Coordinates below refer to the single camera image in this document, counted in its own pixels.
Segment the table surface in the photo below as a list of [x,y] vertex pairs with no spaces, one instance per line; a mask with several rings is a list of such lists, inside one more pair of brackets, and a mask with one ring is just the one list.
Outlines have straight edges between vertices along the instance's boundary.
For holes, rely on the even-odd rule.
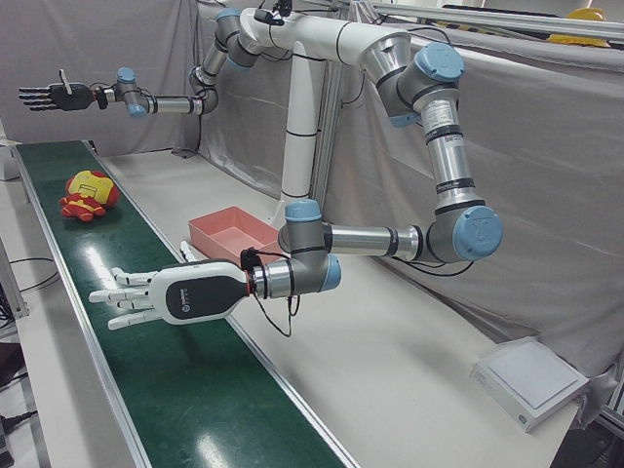
[[[164,151],[104,163],[174,245],[188,240],[188,219],[232,205],[268,218],[276,207],[201,158]],[[524,434],[469,380],[493,349],[490,340],[377,262],[344,255],[341,264],[337,290],[303,298],[291,339],[276,334],[250,300],[233,315],[361,466],[550,466],[574,405]],[[284,317],[281,302],[267,308],[275,320]],[[141,327],[128,329],[130,336],[145,333]],[[55,408],[38,406],[46,432]]]

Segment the blue joint cap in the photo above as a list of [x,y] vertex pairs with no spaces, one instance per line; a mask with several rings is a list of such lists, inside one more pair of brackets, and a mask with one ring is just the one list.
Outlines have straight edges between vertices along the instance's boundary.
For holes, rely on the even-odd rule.
[[233,59],[231,59],[230,57],[227,58],[227,62],[232,65],[233,68],[235,68],[238,71],[242,71],[243,73],[248,73],[252,68],[250,66],[243,66],[243,65],[239,65],[238,63],[236,63]]
[[333,253],[328,254],[330,265],[328,266],[328,273],[325,275],[325,281],[319,289],[319,293],[322,291],[334,290],[340,284],[342,279],[342,270],[340,269],[340,262],[338,257]]
[[452,46],[442,42],[427,44],[413,61],[429,78],[444,83],[457,81],[464,72],[464,59]]
[[498,214],[488,207],[471,207],[461,214],[452,231],[452,246],[466,260],[492,255],[503,238]]
[[136,119],[147,115],[147,109],[140,104],[128,104],[128,112],[130,116]]
[[122,66],[117,70],[117,81],[120,83],[134,83],[137,80],[137,74],[131,68]]
[[219,21],[221,18],[225,17],[239,17],[241,15],[241,11],[237,8],[225,8],[218,12],[218,15],[214,17],[215,20]]
[[316,200],[305,198],[288,203],[284,215],[288,222],[318,221],[321,219],[321,210]]
[[394,117],[390,117],[390,123],[396,129],[406,127],[415,122],[420,122],[420,114],[416,114],[415,112],[411,112],[405,115],[395,115]]

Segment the red toy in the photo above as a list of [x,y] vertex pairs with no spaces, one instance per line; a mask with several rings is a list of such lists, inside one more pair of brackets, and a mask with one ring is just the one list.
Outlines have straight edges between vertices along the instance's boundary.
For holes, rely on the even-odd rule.
[[67,196],[59,200],[60,213],[65,217],[77,217],[89,222],[94,216],[106,215],[119,200],[115,183],[99,171],[81,171],[65,185]]

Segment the white box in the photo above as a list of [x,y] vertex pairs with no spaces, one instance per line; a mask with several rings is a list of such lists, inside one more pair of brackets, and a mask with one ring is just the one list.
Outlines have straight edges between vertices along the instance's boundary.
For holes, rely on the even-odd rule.
[[572,400],[588,381],[534,338],[499,346],[474,366],[471,377],[525,432]]

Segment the pink tray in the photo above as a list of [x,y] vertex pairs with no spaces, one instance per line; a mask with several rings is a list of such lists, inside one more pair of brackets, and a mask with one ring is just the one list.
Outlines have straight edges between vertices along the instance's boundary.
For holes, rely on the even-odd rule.
[[[277,230],[238,207],[196,217],[188,221],[191,244],[210,258],[226,258],[240,264],[244,249],[280,253]],[[262,255],[268,263],[276,256]]]

